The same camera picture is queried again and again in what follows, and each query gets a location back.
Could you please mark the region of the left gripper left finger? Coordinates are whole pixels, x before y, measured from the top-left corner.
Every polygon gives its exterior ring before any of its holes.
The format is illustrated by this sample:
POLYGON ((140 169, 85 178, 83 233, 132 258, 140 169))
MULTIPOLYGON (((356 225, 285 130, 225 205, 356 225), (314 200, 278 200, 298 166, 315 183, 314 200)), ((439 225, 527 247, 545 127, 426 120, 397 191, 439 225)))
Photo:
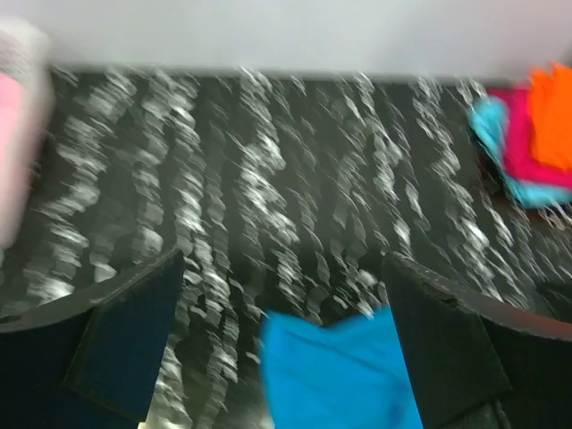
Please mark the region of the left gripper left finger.
POLYGON ((177 248, 1 319, 3 428, 135 428, 183 283, 177 248))

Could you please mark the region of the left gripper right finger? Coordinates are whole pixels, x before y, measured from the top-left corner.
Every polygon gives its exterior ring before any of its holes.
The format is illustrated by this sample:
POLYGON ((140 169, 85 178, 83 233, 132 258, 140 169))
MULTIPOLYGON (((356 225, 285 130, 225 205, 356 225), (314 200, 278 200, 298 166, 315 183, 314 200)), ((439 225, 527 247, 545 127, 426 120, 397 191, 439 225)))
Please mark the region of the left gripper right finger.
POLYGON ((571 286, 524 310, 394 253, 383 279, 426 428, 569 428, 571 286))

